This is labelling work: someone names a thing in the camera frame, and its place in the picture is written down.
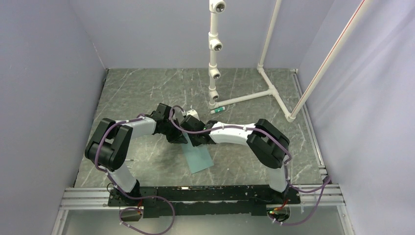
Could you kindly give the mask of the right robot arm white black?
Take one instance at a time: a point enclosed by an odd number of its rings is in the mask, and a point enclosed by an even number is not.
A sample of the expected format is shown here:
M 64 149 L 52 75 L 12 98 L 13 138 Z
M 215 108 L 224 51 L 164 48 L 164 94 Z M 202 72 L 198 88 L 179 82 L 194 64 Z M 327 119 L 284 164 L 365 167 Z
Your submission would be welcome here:
M 180 129 L 188 134 L 193 146 L 231 143 L 247 146 L 266 167 L 269 174 L 270 198 L 282 203 L 288 198 L 288 183 L 284 162 L 288 160 L 289 139 L 269 121 L 261 118 L 256 123 L 236 125 L 216 120 L 203 123 L 187 115 Z

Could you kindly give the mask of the green white glue stick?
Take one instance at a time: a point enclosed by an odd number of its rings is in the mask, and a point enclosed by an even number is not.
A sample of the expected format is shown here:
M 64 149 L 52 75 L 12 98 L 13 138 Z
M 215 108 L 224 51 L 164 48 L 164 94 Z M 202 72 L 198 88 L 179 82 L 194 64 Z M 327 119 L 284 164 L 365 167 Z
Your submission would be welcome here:
M 224 106 L 218 107 L 218 108 L 215 108 L 215 109 L 211 110 L 210 113 L 215 114 L 215 113 L 223 112 L 225 109 L 226 108 Z

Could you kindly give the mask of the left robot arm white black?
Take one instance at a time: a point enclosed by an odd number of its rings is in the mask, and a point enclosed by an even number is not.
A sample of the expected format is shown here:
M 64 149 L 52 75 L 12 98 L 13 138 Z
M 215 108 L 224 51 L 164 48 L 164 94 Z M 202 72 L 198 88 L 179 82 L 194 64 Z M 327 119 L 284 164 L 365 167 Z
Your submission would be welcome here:
M 187 143 L 183 133 L 170 121 L 171 107 L 160 103 L 149 115 L 139 115 L 132 120 L 115 121 L 104 118 L 89 140 L 85 157 L 104 172 L 129 206 L 140 201 L 139 181 L 128 169 L 125 160 L 130 141 L 147 135 L 162 134 L 169 143 Z

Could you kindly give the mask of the teal paper envelope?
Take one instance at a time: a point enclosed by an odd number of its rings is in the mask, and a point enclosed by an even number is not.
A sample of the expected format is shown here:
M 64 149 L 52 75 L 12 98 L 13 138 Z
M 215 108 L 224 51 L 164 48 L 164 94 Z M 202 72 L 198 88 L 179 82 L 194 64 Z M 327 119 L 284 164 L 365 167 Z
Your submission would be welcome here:
M 197 147 L 193 146 L 187 133 L 184 133 L 184 137 L 187 140 L 187 143 L 182 144 L 182 150 L 191 174 L 214 166 L 207 147 L 204 145 Z

